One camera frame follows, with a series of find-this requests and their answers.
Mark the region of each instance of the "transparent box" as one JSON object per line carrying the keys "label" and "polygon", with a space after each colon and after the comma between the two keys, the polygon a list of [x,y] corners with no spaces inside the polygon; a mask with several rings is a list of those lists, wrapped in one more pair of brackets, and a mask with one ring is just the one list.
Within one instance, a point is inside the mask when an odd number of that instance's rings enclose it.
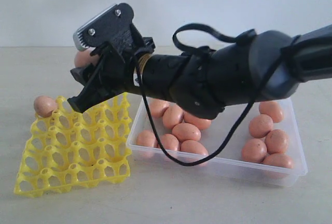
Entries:
{"label": "transparent box", "polygon": [[[289,135],[289,147],[286,152],[294,160],[294,168],[286,169],[282,167],[268,166],[257,163],[241,161],[241,149],[244,143],[251,138],[248,132],[248,124],[252,118],[259,115],[258,105],[253,108],[236,130],[226,148],[215,158],[208,161],[204,166],[184,167],[191,173],[206,173],[229,178],[236,178],[249,181],[257,181],[264,184],[290,187],[300,176],[305,176],[308,167],[303,153],[302,143],[298,132],[296,118],[290,98],[278,101],[285,112],[285,118],[281,123],[274,124],[274,129],[282,129]],[[236,105],[226,107],[223,113],[212,121],[209,129],[201,131],[202,143],[209,154],[214,152],[223,142],[231,126],[235,123],[246,105]],[[162,119],[154,119],[159,136],[164,133],[171,133],[163,124]],[[138,161],[150,162],[153,164],[163,164],[164,166],[179,169],[178,164],[168,159],[161,149],[136,145],[136,138],[143,130],[152,130],[147,112],[142,101],[137,115],[133,122],[131,132],[127,139],[127,146],[132,150],[132,155]],[[203,158],[202,155],[191,154],[180,151],[169,151],[172,156],[182,161],[192,161]]]}

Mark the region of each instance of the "yellow egg tray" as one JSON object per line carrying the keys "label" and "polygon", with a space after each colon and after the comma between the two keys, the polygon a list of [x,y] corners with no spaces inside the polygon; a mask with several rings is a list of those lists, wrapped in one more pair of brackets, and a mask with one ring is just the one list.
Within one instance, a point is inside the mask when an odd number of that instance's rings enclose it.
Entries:
{"label": "yellow egg tray", "polygon": [[101,181],[120,183],[130,176],[126,147],[130,132],[127,94],[74,112],[62,96],[48,118],[36,114],[26,142],[14,193],[40,197],[74,186],[92,188]]}

